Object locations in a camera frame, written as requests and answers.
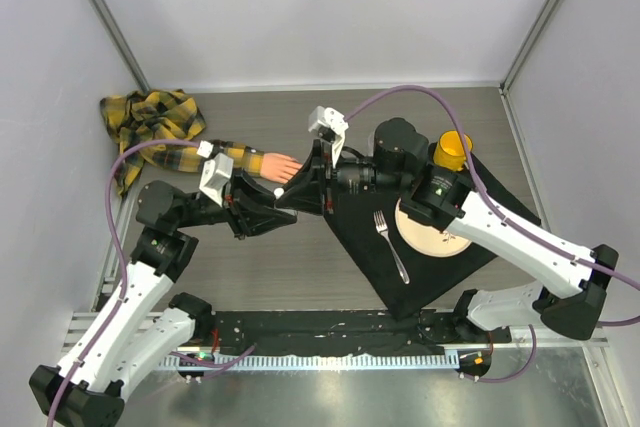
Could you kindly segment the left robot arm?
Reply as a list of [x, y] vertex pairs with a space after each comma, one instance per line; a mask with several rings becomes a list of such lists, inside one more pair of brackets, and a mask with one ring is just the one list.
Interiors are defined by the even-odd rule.
[[40, 365], [29, 386], [50, 426], [114, 426], [126, 402], [160, 361], [179, 346], [205, 344], [215, 317], [206, 301], [179, 294], [158, 318], [143, 321], [173, 287], [197, 247], [184, 227], [226, 223], [235, 237], [263, 235], [292, 225], [297, 216], [276, 208], [276, 198], [237, 172], [215, 201], [163, 181], [140, 192], [143, 231], [114, 293], [81, 339], [54, 367]]

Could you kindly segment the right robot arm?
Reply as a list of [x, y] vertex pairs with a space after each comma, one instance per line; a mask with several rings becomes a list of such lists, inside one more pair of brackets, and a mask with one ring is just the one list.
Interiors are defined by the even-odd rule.
[[404, 318], [495, 257], [531, 277], [519, 287], [471, 289], [451, 318], [457, 338], [477, 340], [512, 325], [543, 325], [587, 340], [602, 325], [618, 260], [586, 248], [486, 198], [464, 169], [434, 161], [428, 139], [402, 118], [376, 127], [361, 156], [319, 137], [303, 168], [276, 191], [276, 204], [323, 217], [397, 318]]

